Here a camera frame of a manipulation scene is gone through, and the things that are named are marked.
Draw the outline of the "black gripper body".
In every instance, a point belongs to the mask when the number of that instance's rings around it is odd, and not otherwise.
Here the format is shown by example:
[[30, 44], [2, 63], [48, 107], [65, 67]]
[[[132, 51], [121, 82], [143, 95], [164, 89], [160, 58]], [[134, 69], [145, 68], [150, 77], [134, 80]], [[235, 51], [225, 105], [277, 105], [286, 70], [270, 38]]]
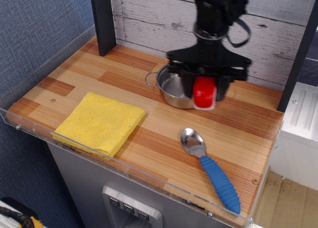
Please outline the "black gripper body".
[[168, 67], [174, 73], [247, 80], [251, 60], [229, 51], [221, 40], [198, 39], [191, 47], [167, 52]]

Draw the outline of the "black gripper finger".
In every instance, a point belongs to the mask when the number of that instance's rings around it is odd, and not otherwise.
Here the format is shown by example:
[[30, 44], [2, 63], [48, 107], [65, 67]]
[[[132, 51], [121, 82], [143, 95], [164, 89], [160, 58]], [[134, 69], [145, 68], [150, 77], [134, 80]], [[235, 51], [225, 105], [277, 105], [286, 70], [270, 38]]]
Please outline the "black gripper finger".
[[217, 80], [216, 80], [216, 86], [217, 86], [216, 101], [221, 101], [225, 98], [227, 90], [233, 81], [234, 80], [231, 77], [217, 78]]
[[188, 98], [193, 98], [195, 76], [186, 73], [180, 73], [179, 76], [181, 78], [181, 85], [185, 96]]

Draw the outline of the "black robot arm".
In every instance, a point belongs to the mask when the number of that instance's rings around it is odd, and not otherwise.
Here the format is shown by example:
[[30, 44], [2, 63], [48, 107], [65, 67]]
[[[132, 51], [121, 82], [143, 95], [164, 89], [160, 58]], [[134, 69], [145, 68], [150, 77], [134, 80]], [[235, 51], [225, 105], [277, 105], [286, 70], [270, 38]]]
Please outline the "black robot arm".
[[229, 51], [223, 45], [228, 37], [229, 27], [234, 22], [247, 32], [249, 27], [240, 20], [246, 13], [248, 0], [195, 0], [197, 18], [194, 34], [197, 43], [191, 47], [169, 51], [168, 68], [181, 77], [185, 95], [193, 95], [197, 76], [216, 80], [217, 96], [220, 101], [225, 97], [230, 83], [246, 80], [251, 60]]

